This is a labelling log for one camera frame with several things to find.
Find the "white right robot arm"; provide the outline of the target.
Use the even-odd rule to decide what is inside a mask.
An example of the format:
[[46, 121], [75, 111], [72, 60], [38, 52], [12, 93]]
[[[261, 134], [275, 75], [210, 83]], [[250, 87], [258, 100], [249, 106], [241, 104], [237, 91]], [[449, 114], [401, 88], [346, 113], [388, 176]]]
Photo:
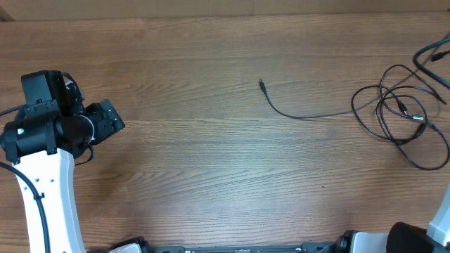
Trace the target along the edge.
[[337, 253], [449, 253], [449, 191], [426, 229], [397, 222], [387, 233], [347, 231], [332, 246]]

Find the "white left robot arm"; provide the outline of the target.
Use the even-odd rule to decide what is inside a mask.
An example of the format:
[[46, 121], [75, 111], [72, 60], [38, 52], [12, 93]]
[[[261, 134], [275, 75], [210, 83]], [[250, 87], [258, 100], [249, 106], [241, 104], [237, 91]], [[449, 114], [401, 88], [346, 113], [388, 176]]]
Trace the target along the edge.
[[85, 252], [75, 204], [76, 158], [124, 128], [109, 100], [64, 115], [35, 103], [5, 125], [1, 167], [18, 180], [31, 252]]

